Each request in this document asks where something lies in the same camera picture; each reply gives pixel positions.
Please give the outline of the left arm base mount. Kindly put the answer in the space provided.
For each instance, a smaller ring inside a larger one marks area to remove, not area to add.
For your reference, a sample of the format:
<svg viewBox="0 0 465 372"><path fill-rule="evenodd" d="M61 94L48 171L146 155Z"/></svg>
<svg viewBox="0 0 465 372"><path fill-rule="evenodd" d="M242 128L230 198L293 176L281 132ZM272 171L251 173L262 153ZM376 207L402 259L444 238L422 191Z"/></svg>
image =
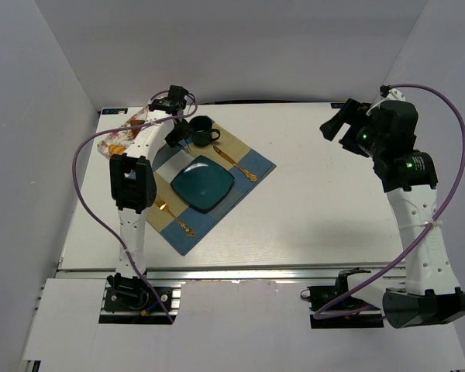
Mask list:
<svg viewBox="0 0 465 372"><path fill-rule="evenodd" d="M156 286L152 291L139 277L107 277L99 324L171 325L177 317L181 289Z"/></svg>

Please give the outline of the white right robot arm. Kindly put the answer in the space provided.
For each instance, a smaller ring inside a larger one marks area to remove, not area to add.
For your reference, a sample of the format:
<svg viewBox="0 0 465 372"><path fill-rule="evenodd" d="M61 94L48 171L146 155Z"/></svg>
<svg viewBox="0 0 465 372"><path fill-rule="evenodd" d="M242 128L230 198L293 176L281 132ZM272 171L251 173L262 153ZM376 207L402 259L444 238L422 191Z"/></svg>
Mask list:
<svg viewBox="0 0 465 372"><path fill-rule="evenodd" d="M465 291L453 272L443 240L437 200L438 178L432 157L415 146L419 120L401 85L384 85L372 105L347 100L320 127L326 140L372 160L374 173L398 225L405 278L388 270L344 270L332 293L312 300L312 321L343 318L360 324L387 322L396 329L445 325L465 316Z"/></svg>

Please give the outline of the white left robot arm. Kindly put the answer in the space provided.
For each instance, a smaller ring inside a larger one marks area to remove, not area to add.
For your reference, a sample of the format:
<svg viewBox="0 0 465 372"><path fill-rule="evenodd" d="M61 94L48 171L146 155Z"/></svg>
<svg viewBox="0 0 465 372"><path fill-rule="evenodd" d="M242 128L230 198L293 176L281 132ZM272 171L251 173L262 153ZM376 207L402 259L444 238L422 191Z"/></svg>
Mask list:
<svg viewBox="0 0 465 372"><path fill-rule="evenodd" d="M182 117L188 95L187 89L171 85L168 93L151 99L145 126L123 151L111 151L111 194L122 244L115 275L108 277L108 282L116 297L132 310L139 311L150 302L150 289L141 277L146 272L146 216L157 196L152 164L164 142L176 143L188 135L188 124Z"/></svg>

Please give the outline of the metal tongs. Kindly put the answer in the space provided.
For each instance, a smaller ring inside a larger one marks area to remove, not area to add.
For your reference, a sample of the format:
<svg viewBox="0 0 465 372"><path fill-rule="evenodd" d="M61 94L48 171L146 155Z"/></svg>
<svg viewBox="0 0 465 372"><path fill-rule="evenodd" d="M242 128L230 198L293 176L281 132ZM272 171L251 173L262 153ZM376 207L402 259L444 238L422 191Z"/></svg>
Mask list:
<svg viewBox="0 0 465 372"><path fill-rule="evenodd" d="M190 148L190 146L189 146L188 141L185 140L185 141L184 141L184 144L185 144L184 150L185 150L187 153L190 153L190 152L191 152L191 148Z"/></svg>

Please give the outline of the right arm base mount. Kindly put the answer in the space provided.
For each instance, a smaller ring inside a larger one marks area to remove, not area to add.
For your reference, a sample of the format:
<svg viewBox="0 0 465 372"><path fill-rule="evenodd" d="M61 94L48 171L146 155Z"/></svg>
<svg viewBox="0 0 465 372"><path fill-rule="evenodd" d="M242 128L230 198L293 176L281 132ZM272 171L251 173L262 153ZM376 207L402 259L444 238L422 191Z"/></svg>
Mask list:
<svg viewBox="0 0 465 372"><path fill-rule="evenodd" d="M309 286L300 292L300 299L308 302L309 309L315 312L349 290L348 277L369 273L369 270L361 268L340 271L334 284ZM329 310L331 312L349 312L360 310L365 306L368 304L363 300L349 297L332 306ZM370 313L359 312L354 315L330 319L314 319L311 315L310 326L311 329L377 329L384 327L384 316L376 308L372 308Z"/></svg>

